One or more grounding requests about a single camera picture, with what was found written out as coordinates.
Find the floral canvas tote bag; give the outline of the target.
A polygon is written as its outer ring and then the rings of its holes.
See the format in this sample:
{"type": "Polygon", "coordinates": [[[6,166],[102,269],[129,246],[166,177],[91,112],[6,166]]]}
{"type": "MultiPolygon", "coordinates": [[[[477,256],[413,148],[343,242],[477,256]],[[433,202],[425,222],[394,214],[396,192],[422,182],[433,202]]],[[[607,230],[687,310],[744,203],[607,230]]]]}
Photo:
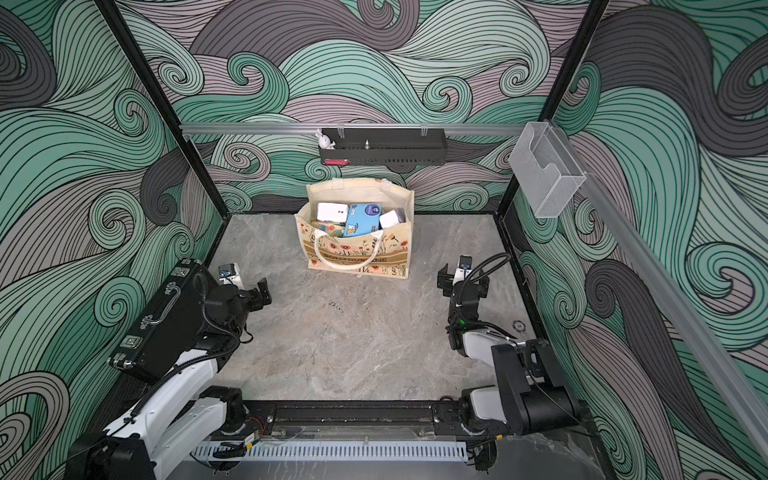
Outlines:
{"type": "Polygon", "coordinates": [[[388,180],[337,178],[307,186],[308,202],[294,215],[300,248],[310,269],[406,279],[413,247],[415,193],[388,180]],[[377,203],[402,208],[407,221],[367,235],[331,237],[312,227],[320,202],[377,203]]]}

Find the purple tissue pack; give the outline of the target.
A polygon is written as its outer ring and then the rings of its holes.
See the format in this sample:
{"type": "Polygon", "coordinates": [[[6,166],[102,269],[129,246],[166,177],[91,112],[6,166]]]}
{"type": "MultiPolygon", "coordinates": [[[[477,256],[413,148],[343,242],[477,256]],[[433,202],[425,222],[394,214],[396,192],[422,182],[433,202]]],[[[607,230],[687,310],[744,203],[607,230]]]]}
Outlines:
{"type": "Polygon", "coordinates": [[[402,208],[386,211],[379,217],[379,225],[382,230],[392,228],[396,225],[404,224],[406,221],[406,212],[402,208]]]}

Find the light blue tissue pack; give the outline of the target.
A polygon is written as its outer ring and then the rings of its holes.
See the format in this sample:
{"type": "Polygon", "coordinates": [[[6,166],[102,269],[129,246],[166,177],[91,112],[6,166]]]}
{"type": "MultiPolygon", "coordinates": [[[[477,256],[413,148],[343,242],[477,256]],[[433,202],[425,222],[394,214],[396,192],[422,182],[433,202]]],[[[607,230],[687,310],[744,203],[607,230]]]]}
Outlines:
{"type": "Polygon", "coordinates": [[[378,231],[381,214],[382,207],[377,203],[350,204],[343,236],[351,238],[378,231]]]}

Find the blue cartoon tissue pack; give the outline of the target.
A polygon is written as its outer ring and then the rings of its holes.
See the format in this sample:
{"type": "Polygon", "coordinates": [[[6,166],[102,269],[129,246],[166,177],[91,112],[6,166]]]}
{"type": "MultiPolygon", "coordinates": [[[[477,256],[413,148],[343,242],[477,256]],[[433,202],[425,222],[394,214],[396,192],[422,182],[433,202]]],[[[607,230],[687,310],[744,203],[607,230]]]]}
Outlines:
{"type": "Polygon", "coordinates": [[[324,221],[312,221],[311,225],[313,228],[324,232],[325,234],[331,236],[331,237],[342,237],[344,235],[345,231],[345,225],[341,223],[336,222],[324,222],[324,221]]]}

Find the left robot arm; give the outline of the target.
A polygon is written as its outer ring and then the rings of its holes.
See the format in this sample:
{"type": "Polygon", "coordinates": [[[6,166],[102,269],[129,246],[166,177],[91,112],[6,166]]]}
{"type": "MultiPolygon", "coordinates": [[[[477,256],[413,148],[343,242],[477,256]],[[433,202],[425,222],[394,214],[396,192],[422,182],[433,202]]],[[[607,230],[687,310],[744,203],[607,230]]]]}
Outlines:
{"type": "Polygon", "coordinates": [[[98,433],[70,447],[66,479],[165,479],[212,434],[227,437],[226,456],[240,456],[260,428],[248,425],[241,390],[209,382],[242,344],[250,313],[271,304],[266,279],[243,290],[233,278],[214,285],[206,273],[160,291],[163,311],[137,321],[111,365],[148,389],[98,433]]]}

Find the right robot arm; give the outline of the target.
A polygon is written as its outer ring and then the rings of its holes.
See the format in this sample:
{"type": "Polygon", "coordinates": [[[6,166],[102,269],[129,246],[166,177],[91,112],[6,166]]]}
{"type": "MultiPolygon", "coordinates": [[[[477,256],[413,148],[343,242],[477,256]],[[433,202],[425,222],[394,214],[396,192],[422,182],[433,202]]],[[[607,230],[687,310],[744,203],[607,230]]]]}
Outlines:
{"type": "Polygon", "coordinates": [[[449,299],[446,326],[450,348],[480,361],[495,383],[466,389],[458,400],[458,418],[470,435],[517,436],[579,426],[580,403],[548,340],[520,340],[479,317],[490,273],[461,256],[454,273],[437,273],[437,287],[449,299]]]}

